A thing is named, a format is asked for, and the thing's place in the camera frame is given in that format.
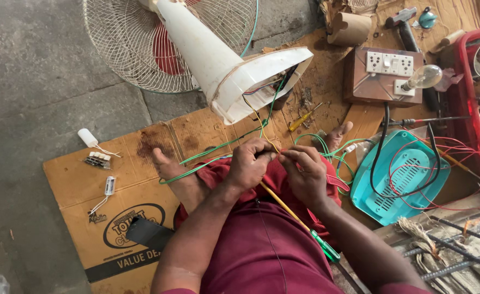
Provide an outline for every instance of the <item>silver capacitor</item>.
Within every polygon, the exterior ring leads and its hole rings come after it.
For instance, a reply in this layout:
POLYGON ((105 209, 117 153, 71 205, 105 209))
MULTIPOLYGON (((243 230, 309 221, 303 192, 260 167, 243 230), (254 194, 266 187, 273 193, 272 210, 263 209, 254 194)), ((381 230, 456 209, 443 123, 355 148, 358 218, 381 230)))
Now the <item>silver capacitor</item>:
POLYGON ((106 196, 109 196, 109 195, 113 195, 114 194, 114 181, 116 180, 115 177, 113 176, 109 176, 107 179, 106 179, 106 191, 104 192, 104 194, 106 196))

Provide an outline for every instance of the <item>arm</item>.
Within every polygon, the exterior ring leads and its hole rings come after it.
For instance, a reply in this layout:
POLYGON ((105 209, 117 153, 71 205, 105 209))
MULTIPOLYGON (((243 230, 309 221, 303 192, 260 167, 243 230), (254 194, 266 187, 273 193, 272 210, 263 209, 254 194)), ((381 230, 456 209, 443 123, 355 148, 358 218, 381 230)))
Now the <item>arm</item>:
POLYGON ((327 168, 316 149, 294 146, 282 152, 279 161, 289 174, 289 184, 296 197, 322 221, 354 272, 371 291, 390 283, 426 289, 407 260, 327 197, 327 168))
POLYGON ((268 141, 254 138, 235 148, 227 177, 184 221, 162 252, 152 294, 177 288, 199 293, 231 208, 245 190, 260 183, 267 164, 276 158, 276 153, 269 151, 271 147, 268 141))

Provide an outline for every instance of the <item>light bulb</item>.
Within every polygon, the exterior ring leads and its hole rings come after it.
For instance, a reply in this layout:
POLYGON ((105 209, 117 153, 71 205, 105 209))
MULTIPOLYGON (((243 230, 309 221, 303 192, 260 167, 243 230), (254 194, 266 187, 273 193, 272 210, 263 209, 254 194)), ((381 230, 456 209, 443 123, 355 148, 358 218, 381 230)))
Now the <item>light bulb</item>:
POLYGON ((439 83, 441 76, 441 69, 437 65, 428 64, 416 70, 412 77, 410 77, 408 81, 401 86, 401 88, 404 91, 417 88, 430 88, 439 83))

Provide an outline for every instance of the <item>fan guard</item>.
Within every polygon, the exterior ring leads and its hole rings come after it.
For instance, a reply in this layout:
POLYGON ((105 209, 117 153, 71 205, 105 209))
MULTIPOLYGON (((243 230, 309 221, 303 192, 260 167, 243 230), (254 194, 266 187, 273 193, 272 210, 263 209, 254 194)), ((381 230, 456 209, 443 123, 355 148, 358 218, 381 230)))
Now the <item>fan guard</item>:
MULTIPOLYGON (((243 56, 256 22, 257 0, 186 0, 187 8, 243 56)), ((196 88, 158 15, 139 0, 82 0, 87 33, 100 56, 124 80, 149 91, 196 88)))

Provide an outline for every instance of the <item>maroon shirt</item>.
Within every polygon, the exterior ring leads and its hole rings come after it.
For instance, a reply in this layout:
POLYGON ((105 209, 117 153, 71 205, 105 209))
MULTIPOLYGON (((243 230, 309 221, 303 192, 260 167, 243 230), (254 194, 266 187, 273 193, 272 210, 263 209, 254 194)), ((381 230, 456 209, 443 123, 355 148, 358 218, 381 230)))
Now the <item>maroon shirt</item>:
MULTIPOLYGON (((285 293, 285 280, 288 293, 343 293, 334 284, 327 258, 310 233, 278 204, 262 201, 259 206, 250 201, 231 211, 202 278, 200 293, 285 293)), ((429 292, 389 284, 380 293, 429 292)), ((194 292, 173 289, 164 294, 194 292)))

